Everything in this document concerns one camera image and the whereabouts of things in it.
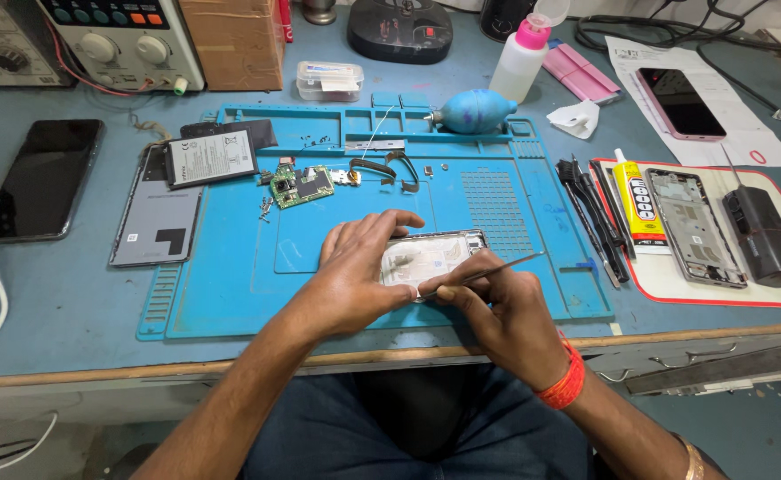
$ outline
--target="gold bangle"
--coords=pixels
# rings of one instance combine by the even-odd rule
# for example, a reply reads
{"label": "gold bangle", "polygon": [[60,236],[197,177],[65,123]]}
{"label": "gold bangle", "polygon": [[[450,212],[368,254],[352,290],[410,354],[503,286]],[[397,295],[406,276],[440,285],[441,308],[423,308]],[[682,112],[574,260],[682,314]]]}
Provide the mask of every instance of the gold bangle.
{"label": "gold bangle", "polygon": [[686,453],[690,457],[690,466],[686,469],[686,476],[684,480],[703,480],[705,478],[705,463],[702,461],[701,453],[693,446],[692,443],[687,442],[683,436],[674,434],[681,443],[686,447]]}

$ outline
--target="man's left hand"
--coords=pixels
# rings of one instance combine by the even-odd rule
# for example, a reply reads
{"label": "man's left hand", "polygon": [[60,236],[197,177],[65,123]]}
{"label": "man's left hand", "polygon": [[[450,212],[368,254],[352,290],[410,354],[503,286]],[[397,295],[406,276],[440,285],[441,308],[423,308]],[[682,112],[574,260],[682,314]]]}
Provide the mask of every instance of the man's left hand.
{"label": "man's left hand", "polygon": [[385,210],[363,220],[335,226],[326,236],[320,268],[281,310],[297,319],[293,325],[319,342],[327,336],[353,334],[387,312],[417,298],[408,285],[386,287],[378,282],[382,254],[392,236],[405,236],[405,225],[426,224],[416,213]]}

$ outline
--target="transparent plastic box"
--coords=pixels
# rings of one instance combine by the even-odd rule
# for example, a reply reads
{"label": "transparent plastic box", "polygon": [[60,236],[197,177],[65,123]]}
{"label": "transparent plastic box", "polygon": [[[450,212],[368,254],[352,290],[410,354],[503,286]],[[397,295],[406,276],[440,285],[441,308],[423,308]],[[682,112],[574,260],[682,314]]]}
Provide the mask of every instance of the transparent plastic box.
{"label": "transparent plastic box", "polygon": [[305,100],[354,102],[361,98],[364,71],[354,63],[300,61],[296,86]]}

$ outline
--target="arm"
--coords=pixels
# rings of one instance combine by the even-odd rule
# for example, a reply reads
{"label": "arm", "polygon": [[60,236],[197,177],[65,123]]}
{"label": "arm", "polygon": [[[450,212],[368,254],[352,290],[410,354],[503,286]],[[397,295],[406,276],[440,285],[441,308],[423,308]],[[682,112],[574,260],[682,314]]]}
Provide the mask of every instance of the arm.
{"label": "arm", "polygon": [[316,275],[133,478],[233,480],[278,396],[322,339],[358,332],[417,298],[414,288],[385,287],[376,277],[388,238],[406,235],[405,225],[423,224],[414,213],[387,210],[334,227],[322,244]]}
{"label": "arm", "polygon": [[[534,391],[543,391],[566,374],[570,361],[538,278],[504,269],[470,288],[452,286],[503,263],[489,250],[481,250],[447,275],[424,282],[419,291],[425,294],[437,289],[438,301],[451,303],[465,314],[494,364],[514,373]],[[684,445],[591,371],[587,370],[580,395],[563,412],[586,433],[620,478],[684,480],[689,465]],[[723,478],[705,465],[705,479]]]}

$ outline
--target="table edge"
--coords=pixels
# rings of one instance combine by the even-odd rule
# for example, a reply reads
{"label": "table edge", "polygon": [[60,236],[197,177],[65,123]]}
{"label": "table edge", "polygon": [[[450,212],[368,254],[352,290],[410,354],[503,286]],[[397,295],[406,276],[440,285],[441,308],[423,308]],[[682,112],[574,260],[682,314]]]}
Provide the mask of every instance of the table edge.
{"label": "table edge", "polygon": [[[676,342],[679,340],[722,338],[726,336],[754,336],[779,333],[781,333],[781,324],[707,330],[684,330],[678,332],[652,333],[643,335],[580,337],[571,338],[570,342],[571,345],[573,345],[575,348],[595,348],[629,344]],[[329,365],[358,365],[389,361],[434,360],[475,355],[484,355],[479,345],[368,350],[364,352],[310,356],[304,361],[301,368],[312,368]],[[233,362],[233,360],[216,360],[206,362],[172,363],[163,365],[129,366],[99,370],[79,370],[73,372],[50,372],[0,376],[0,388],[44,384],[70,384],[76,382],[94,382],[104,380],[125,380],[158,376],[216,374],[224,373]]]}

